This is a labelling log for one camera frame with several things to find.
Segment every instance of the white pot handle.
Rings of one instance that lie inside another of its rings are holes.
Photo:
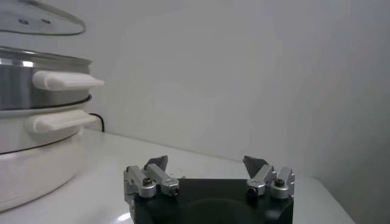
[[[83,110],[71,110],[31,116],[26,121],[26,128],[32,133],[48,133],[64,128],[88,124],[95,120],[95,116],[89,115]]]
[[[38,89],[50,91],[90,89],[104,85],[104,81],[78,72],[38,71],[32,77],[32,82]]]

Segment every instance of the white wall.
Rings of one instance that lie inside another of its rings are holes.
[[[45,2],[88,32],[0,44],[92,59],[108,132],[291,166],[358,223],[390,222],[389,1]]]

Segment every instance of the glass lid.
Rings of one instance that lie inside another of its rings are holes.
[[[0,32],[77,35],[85,23],[58,8],[32,0],[0,0]]]

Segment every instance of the black power cord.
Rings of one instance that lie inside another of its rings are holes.
[[[96,113],[90,113],[92,116],[96,116],[97,118],[100,119],[100,123],[102,124],[102,132],[105,132],[105,127],[104,127],[104,119],[102,116],[96,114]]]

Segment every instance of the white countertop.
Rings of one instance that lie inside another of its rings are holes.
[[[83,145],[85,165],[76,177],[48,195],[0,213],[0,223],[131,223],[126,219],[122,172],[162,155],[169,156],[167,173],[174,177],[248,178],[243,163],[91,130],[85,131]],[[294,223],[354,222],[320,182],[297,175]]]

